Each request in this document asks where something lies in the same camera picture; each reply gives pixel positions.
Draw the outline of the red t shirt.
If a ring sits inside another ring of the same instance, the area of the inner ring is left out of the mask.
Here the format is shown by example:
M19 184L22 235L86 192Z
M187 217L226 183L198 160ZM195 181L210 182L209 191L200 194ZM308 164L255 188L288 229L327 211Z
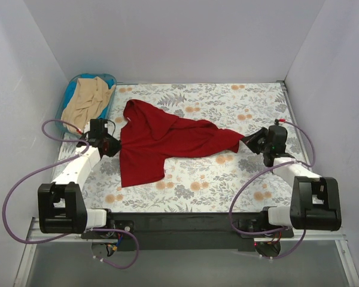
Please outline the red t shirt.
M121 129L120 175L123 188L149 184L165 176L168 158L202 158L237 152L244 136L207 120L191 120L141 100L128 100Z

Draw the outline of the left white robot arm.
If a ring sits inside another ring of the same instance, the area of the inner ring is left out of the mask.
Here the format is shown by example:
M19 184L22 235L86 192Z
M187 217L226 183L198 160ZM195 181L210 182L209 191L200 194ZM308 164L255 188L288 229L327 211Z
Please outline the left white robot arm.
M63 172L51 183L39 186L39 227L43 233L81 234L94 228L102 239L114 235L115 224L107 219L109 210L87 208L82 195L84 183L102 157L113 157L121 150L121 142L108 132L108 123L91 119Z

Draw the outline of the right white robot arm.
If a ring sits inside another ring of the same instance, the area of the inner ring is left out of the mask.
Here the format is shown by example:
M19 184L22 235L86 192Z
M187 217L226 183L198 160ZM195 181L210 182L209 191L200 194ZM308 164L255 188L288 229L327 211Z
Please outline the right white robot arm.
M287 153L287 136L285 127L272 125L241 139L253 153L262 154L264 165L274 168L274 174L292 188L289 206L266 207L262 211L267 218L258 223L259 232L270 238L281 226L298 230L339 230L342 216L337 180L311 172Z

